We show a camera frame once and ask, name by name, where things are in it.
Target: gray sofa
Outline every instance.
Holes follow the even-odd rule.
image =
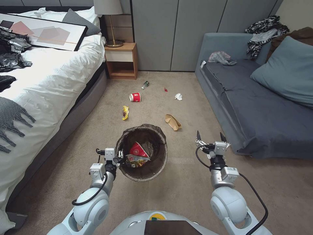
[[[246,54],[251,34],[204,35],[196,76],[234,153],[255,158],[311,158],[313,110],[285,99],[250,79],[264,64],[270,43],[256,61]],[[207,63],[214,51],[237,60],[234,66]]]

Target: bed frame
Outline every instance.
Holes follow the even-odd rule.
[[[22,13],[26,11],[37,10],[41,6],[37,7],[16,7],[7,6],[1,7],[0,13]],[[86,10],[90,7],[46,7],[46,10],[51,11],[68,11],[71,8],[74,11]],[[106,24],[104,17],[100,18],[100,28],[102,35],[107,37]],[[12,203],[14,198],[20,193],[20,191],[25,187],[27,182],[36,173],[36,171],[41,167],[41,165],[48,159],[48,157],[53,153],[54,150],[86,119],[86,117],[91,113],[93,108],[98,103],[100,97],[102,96],[108,77],[108,69],[106,63],[103,63],[99,69],[95,72],[90,82],[87,83],[85,90],[77,98],[75,105],[68,113],[67,117],[62,122],[59,131],[55,136],[43,147],[39,154],[35,157],[33,162],[29,165],[25,172],[24,178],[19,182],[19,184],[13,190],[7,205]]]

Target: lamp base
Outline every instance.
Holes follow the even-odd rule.
[[[120,47],[120,46],[123,46],[123,42],[115,40],[115,44],[114,44],[113,41],[107,41],[107,43],[105,45],[108,47]]]

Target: wooden nightstand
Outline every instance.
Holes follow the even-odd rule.
[[[105,47],[110,79],[136,79],[138,73],[137,45],[125,42],[121,47]]]

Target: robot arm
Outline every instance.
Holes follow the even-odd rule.
[[[98,153],[105,156],[106,164],[94,163],[90,167],[90,188],[72,202],[73,209],[48,235],[90,235],[107,217],[109,196],[116,176],[115,148],[106,148]]]
[[[267,218],[267,209],[262,200],[260,201],[264,206],[266,213],[260,223],[248,208],[244,197],[234,189],[234,181],[241,174],[238,172],[237,168],[228,167],[226,165],[224,154],[230,144],[227,143],[226,138],[222,133],[221,139],[222,142],[206,144],[201,140],[199,131],[196,138],[196,145],[198,146],[196,156],[211,172],[211,184],[215,190],[212,193],[210,203],[214,213],[222,221],[230,235],[250,235],[252,233],[253,235],[271,235],[271,232],[261,225]],[[210,166],[200,160],[197,154],[198,149],[201,149],[207,154],[207,157],[211,162]],[[236,224],[243,224],[243,226],[237,228],[235,226]]]

